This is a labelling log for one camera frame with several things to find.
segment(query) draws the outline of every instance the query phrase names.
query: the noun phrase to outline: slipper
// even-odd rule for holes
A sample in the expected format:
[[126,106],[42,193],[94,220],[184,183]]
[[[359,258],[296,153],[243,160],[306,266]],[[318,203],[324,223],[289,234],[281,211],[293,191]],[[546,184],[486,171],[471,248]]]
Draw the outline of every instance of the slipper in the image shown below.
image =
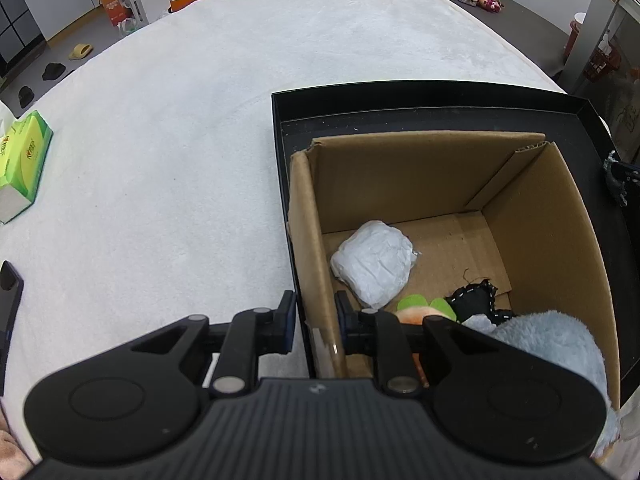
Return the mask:
[[28,86],[23,86],[22,88],[20,88],[20,91],[18,92],[18,99],[20,100],[20,106],[22,108],[26,108],[27,106],[29,106],[29,103],[33,101],[33,98],[34,95],[31,88],[29,88]]
[[49,63],[42,73],[43,81],[54,81],[65,73],[66,66],[61,63]]
[[71,54],[69,54],[69,59],[74,60],[87,57],[93,49],[93,45],[87,43],[78,43],[71,51]]

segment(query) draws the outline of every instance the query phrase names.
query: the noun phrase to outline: crumpled white plastic bag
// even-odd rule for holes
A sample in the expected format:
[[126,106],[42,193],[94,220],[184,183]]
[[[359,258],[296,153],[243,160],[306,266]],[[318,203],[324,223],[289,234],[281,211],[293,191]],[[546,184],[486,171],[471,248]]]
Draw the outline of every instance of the crumpled white plastic bag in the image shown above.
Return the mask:
[[363,304],[378,310],[406,285],[417,257],[400,230],[372,220],[340,244],[331,270]]

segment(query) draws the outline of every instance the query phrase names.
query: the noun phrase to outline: silver screw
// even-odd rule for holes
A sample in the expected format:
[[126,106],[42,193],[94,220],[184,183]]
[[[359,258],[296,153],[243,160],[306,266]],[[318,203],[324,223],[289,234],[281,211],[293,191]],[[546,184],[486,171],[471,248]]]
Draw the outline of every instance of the silver screw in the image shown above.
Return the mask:
[[389,379],[386,387],[398,394],[410,394],[418,389],[418,381],[412,377],[398,376]]
[[213,387],[221,394],[236,394],[244,388],[244,381],[233,375],[217,378]]

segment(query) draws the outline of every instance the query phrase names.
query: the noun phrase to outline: white fleece blanket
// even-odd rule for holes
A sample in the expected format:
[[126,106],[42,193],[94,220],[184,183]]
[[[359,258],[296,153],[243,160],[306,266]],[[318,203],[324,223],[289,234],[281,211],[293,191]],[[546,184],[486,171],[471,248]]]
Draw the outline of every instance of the white fleece blanket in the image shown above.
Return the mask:
[[[559,91],[447,0],[202,0],[37,101],[54,131],[35,204],[0,227],[25,280],[2,405],[43,376],[192,313],[231,320],[292,288],[271,93],[389,79]],[[301,376],[297,338],[262,374]]]

